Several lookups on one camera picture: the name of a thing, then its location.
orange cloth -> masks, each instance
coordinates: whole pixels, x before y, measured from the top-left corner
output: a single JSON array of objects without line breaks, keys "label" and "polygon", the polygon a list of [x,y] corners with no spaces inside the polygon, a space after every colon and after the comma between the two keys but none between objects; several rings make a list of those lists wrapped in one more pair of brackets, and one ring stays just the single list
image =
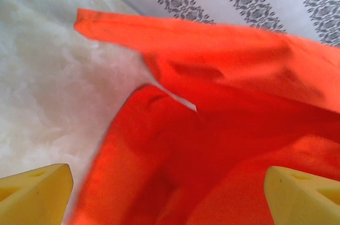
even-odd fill
[{"label": "orange cloth", "polygon": [[[136,90],[109,128],[70,225],[272,225],[262,190],[269,166],[340,180],[331,97],[339,49],[252,28],[89,10],[79,10],[75,29],[139,51],[158,82],[197,112],[155,86]],[[306,73],[320,67],[322,79]],[[287,74],[288,85],[251,82]]]}]

white carpet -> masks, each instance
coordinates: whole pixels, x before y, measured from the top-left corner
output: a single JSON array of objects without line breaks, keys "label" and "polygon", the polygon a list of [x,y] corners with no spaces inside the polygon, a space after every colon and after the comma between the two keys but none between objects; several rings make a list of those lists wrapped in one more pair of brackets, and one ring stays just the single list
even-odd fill
[{"label": "white carpet", "polygon": [[76,194],[110,121],[149,77],[138,55],[75,32],[78,7],[134,13],[120,0],[0,0],[0,178],[68,163]]}]

yellow plastic object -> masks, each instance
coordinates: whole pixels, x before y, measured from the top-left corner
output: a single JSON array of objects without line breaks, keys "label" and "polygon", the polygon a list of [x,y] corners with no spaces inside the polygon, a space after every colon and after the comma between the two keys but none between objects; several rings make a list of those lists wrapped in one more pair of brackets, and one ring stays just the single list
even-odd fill
[{"label": "yellow plastic object", "polygon": [[60,225],[72,188],[72,174],[67,164],[2,178],[0,224]]},{"label": "yellow plastic object", "polygon": [[340,182],[271,167],[265,195],[275,225],[340,225]]}]

orange garment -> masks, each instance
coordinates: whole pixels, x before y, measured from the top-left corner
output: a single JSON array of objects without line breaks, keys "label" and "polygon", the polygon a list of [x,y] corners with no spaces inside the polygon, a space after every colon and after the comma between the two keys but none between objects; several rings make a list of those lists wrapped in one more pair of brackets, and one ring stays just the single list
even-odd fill
[{"label": "orange garment", "polygon": [[155,86],[136,90],[109,128],[70,225],[272,225],[262,190],[269,166],[340,180],[339,49],[89,10],[78,11],[75,29],[139,51],[158,82],[197,111]]}]

fluffy rug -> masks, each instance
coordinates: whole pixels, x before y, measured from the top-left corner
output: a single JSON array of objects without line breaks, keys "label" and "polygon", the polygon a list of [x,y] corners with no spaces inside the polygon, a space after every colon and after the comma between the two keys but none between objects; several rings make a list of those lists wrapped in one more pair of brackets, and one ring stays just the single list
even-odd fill
[{"label": "fluffy rug", "polygon": [[101,138],[149,74],[137,54],[73,30],[77,7],[120,0],[0,0],[0,178],[68,163],[79,184]]}]

